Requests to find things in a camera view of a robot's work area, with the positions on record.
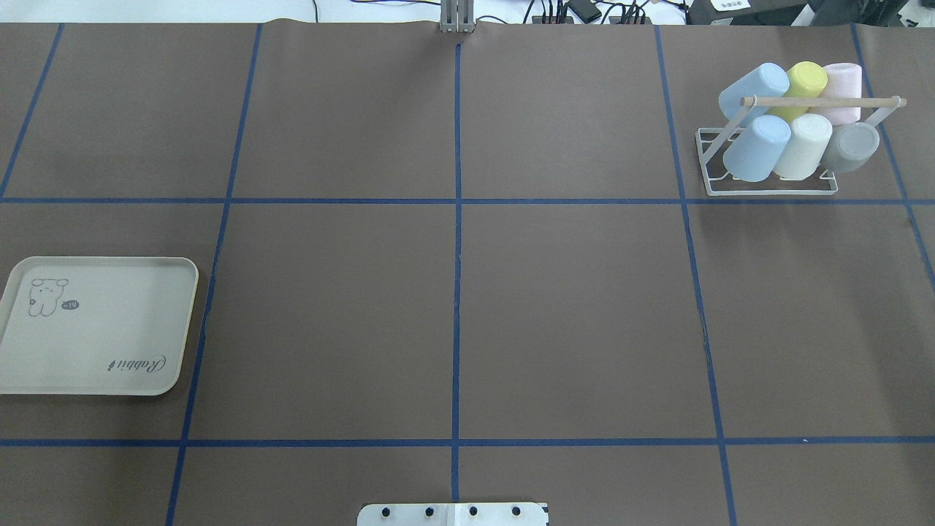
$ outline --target bear drawing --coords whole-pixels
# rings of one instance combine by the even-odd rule
[[[29,315],[51,316],[59,298],[65,292],[68,280],[33,280],[29,291]]]

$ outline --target gray cup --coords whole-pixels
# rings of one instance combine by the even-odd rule
[[[867,123],[837,126],[831,133],[821,164],[834,173],[854,171],[880,146],[880,134]]]

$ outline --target cup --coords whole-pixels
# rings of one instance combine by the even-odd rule
[[[786,121],[761,115],[724,152],[724,167],[735,179],[759,183],[770,176],[791,136]]]
[[[789,91],[789,76],[783,69],[772,62],[761,64],[747,73],[739,80],[730,84],[717,97],[721,113],[730,120],[741,109],[741,98],[750,95],[756,96],[783,96]],[[753,108],[741,122],[741,126],[749,126],[760,115],[769,110],[767,107]]]
[[[789,125],[792,138],[772,171],[789,181],[801,181],[815,172],[831,139],[831,123],[821,115],[804,113]]]
[[[827,73],[814,62],[799,62],[785,72],[789,76],[789,91],[783,96],[801,96],[812,98],[819,96],[827,86]],[[777,106],[767,114],[782,117],[787,123],[808,111],[805,107]]]
[[[822,98],[860,98],[863,95],[863,69],[857,64],[829,64],[827,86]],[[809,113],[824,115],[833,126],[856,123],[860,120],[860,108],[811,108]]]
[[[834,173],[854,171],[867,162],[880,146],[880,134],[867,123],[834,128],[821,164]]]

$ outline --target yellow cup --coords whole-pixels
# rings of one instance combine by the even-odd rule
[[[827,73],[814,62],[799,62],[789,68],[786,73],[789,75],[789,91],[785,92],[783,96],[816,97],[827,86]],[[808,108],[783,106],[772,108],[767,113],[781,117],[787,123],[792,123],[792,121],[796,120],[796,117],[807,110]]]

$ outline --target white cup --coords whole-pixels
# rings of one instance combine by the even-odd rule
[[[792,124],[792,138],[772,171],[782,179],[801,181],[815,172],[831,139],[831,123],[821,115],[805,113]]]

